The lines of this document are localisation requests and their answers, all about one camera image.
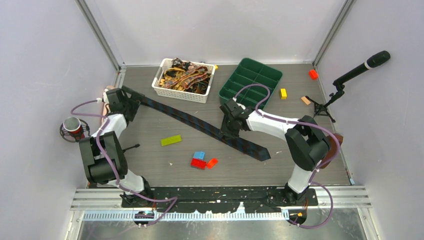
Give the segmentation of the navy brown striped tie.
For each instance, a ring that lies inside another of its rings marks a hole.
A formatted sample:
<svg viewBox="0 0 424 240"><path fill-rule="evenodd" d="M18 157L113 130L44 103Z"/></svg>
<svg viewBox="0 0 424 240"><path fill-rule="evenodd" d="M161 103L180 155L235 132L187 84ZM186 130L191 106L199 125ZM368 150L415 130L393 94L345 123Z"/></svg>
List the navy brown striped tie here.
<svg viewBox="0 0 424 240"><path fill-rule="evenodd" d="M162 104L160 102L157 102L145 96L142 97L137 102L141 105L144 105L146 107L157 110L165 115L168 115L260 162L269 160L271 158L271 155L267 148L240 137L238 138L221 137L219 136L219 133L220 133L219 128L191 114L188 114L176 108L170 107L168 105Z"/></svg>

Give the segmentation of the green divided tray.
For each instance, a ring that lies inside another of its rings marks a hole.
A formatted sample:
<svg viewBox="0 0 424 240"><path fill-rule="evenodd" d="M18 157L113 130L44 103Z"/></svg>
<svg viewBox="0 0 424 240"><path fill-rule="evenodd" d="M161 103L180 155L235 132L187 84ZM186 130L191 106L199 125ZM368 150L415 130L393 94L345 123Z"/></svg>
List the green divided tray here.
<svg viewBox="0 0 424 240"><path fill-rule="evenodd" d="M245 57L220 89L219 104L236 97L246 107L259 104L258 108L264 110L283 76L282 71Z"/></svg>

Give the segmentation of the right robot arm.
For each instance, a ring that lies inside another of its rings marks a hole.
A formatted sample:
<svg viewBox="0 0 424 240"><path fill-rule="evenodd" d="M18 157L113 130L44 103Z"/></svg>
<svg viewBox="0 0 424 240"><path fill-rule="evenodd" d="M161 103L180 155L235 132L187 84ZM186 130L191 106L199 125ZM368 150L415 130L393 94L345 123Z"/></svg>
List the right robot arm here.
<svg viewBox="0 0 424 240"><path fill-rule="evenodd" d="M315 170L329 153L331 143L315 120L308 115L287 118L270 114L234 99L220 106L223 120L220 135L236 138L239 132L261 132L286 142L294 169L283 189L283 197L291 205L299 205L306 197Z"/></svg>

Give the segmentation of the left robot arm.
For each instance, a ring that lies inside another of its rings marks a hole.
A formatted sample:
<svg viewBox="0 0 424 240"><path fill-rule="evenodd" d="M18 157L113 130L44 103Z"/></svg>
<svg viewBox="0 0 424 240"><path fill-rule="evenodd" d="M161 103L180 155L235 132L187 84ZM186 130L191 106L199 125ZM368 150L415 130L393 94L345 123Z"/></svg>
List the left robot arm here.
<svg viewBox="0 0 424 240"><path fill-rule="evenodd" d="M99 129L78 143L85 176L94 185L109 185L124 191L122 198L129 204L148 207L153 192L148 181L129 170L119 137L137 114L145 96L131 88L105 89L96 103L104 103L109 113L100 115Z"/></svg>

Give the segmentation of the pile of patterned ties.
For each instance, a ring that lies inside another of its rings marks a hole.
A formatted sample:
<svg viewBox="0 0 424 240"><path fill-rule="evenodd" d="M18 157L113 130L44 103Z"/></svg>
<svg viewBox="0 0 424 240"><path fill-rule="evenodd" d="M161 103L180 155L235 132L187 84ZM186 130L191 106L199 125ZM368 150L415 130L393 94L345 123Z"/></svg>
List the pile of patterned ties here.
<svg viewBox="0 0 424 240"><path fill-rule="evenodd" d="M168 90L205 95L212 73L207 66L174 58L159 79L158 86Z"/></svg>

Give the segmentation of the blue block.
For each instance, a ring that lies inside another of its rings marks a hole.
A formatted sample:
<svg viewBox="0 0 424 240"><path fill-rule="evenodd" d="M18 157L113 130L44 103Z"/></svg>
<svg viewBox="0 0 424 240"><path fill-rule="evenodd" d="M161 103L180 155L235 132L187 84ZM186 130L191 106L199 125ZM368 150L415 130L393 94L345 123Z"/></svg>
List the blue block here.
<svg viewBox="0 0 424 240"><path fill-rule="evenodd" d="M194 159L203 160L203 159L204 159L204 157L205 157L205 152L203 152L203 151L196 151L196 152L193 154L193 158L194 158Z"/></svg>

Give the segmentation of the red silver studio microphone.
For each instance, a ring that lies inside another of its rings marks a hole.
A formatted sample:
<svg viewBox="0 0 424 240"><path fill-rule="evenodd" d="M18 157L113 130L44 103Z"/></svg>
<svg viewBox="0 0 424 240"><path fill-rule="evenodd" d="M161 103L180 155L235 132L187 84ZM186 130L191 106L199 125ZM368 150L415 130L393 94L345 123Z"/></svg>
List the red silver studio microphone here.
<svg viewBox="0 0 424 240"><path fill-rule="evenodd" d="M90 136L90 127L86 121L70 116L60 125L59 134L65 141L77 143Z"/></svg>

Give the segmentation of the white perforated basket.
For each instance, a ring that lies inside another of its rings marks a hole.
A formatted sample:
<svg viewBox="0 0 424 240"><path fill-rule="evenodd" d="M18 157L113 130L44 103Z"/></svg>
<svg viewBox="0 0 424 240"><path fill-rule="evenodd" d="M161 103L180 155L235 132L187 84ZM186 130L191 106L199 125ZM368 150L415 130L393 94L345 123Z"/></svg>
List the white perforated basket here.
<svg viewBox="0 0 424 240"><path fill-rule="evenodd" d="M209 93L210 93L210 90L212 88L214 73L215 73L215 70L218 67L216 65L213 65L213 64L191 61L194 64L206 66L212 74L209 85L207 87L206 94L197 94L197 93L178 91L178 90L172 90L172 89L166 89L166 88L159 87L159 80L162 77L162 74L165 72L165 70L167 70L168 68L171 67L172 59L173 58L165 58L165 59L162 60L161 64L159 65L159 69L156 72L154 80L151 84L151 86L154 89L154 91L156 92L156 94L158 96L161 96L161 97L168 97L168 98L191 101L191 102L196 102L196 103L203 103L203 104L206 103L208 96L209 96Z"/></svg>

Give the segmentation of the lime green flat block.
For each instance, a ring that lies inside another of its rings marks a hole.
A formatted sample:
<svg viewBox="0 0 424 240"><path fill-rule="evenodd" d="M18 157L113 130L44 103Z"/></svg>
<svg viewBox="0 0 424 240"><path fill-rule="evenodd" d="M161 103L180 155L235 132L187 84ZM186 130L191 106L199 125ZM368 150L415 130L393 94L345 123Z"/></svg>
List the lime green flat block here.
<svg viewBox="0 0 424 240"><path fill-rule="evenodd" d="M166 138L162 138L160 140L160 144L162 147L164 146L168 146L168 145L172 145L172 144L176 144L182 141L182 137L178 134L178 135L174 135L174 136L169 136Z"/></svg>

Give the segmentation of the red block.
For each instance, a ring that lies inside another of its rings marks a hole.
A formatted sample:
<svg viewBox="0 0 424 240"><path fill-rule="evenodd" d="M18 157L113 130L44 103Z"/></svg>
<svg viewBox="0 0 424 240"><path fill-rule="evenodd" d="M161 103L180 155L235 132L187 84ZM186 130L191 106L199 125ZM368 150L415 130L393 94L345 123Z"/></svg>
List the red block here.
<svg viewBox="0 0 424 240"><path fill-rule="evenodd" d="M190 166L195 169L204 170L207 167L207 162L201 159L192 158L190 162Z"/></svg>

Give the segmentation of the tan small block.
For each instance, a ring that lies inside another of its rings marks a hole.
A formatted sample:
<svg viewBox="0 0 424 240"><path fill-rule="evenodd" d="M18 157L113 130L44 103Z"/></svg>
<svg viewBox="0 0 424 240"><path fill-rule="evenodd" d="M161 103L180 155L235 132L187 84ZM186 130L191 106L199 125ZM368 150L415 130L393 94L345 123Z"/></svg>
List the tan small block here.
<svg viewBox="0 0 424 240"><path fill-rule="evenodd" d="M312 103L307 96L302 96L300 99L304 102L305 105L310 105Z"/></svg>

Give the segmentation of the black microphone tripod right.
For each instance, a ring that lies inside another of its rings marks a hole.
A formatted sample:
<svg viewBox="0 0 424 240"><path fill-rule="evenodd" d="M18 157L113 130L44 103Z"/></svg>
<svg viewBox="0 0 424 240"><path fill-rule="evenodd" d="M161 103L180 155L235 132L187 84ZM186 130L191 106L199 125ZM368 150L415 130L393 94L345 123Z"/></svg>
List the black microphone tripod right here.
<svg viewBox="0 0 424 240"><path fill-rule="evenodd" d="M316 116L324 116L324 117L328 117L331 120L332 123L336 122L336 120L329 113L328 107L344 95L345 86L342 83L336 83L334 86L336 87L337 92L331 93L329 95L330 100L325 104L318 103L318 102L314 101L312 98L310 98L309 96L306 96L306 99L309 100L314 105L314 110L313 110L313 117L314 118Z"/></svg>

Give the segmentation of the orange block in corner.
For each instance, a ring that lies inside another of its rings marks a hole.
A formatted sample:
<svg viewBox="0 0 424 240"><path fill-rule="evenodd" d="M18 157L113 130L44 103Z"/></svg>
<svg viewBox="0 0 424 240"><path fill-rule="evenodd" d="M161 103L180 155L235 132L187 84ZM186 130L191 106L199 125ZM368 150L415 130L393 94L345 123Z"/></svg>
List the orange block in corner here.
<svg viewBox="0 0 424 240"><path fill-rule="evenodd" d="M309 77L312 79L312 80L316 80L316 79L318 79L319 78L319 74L316 72L316 70L314 70L314 69L311 69L309 72L308 72L308 75L309 75Z"/></svg>

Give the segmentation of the black handheld microphone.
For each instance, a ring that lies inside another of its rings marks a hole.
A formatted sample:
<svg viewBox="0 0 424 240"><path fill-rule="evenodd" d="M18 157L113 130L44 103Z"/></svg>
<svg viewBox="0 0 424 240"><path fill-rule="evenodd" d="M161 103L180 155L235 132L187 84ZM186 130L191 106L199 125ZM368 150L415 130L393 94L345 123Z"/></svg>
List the black handheld microphone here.
<svg viewBox="0 0 424 240"><path fill-rule="evenodd" d="M361 75L362 73L368 70L381 66L382 64L386 63L390 59L391 59L391 54L388 51L386 50L380 51L372 55L370 58L368 58L366 61L364 61L357 67L353 68L352 70L348 71L344 75L334 80L332 85L335 86L337 90L340 90L343 88L342 86L347 81Z"/></svg>

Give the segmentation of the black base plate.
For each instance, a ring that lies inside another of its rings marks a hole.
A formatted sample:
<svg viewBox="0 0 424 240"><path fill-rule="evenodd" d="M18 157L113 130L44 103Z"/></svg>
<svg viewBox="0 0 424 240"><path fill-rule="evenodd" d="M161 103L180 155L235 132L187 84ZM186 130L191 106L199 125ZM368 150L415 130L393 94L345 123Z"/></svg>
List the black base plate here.
<svg viewBox="0 0 424 240"><path fill-rule="evenodd" d="M234 213L244 207L246 213L276 213L282 207L315 207L318 205L314 189L309 188L300 197L276 186L214 186L214 187L155 187L147 193L148 199L121 193L123 208L153 208L163 213L176 197L171 213L213 214Z"/></svg>

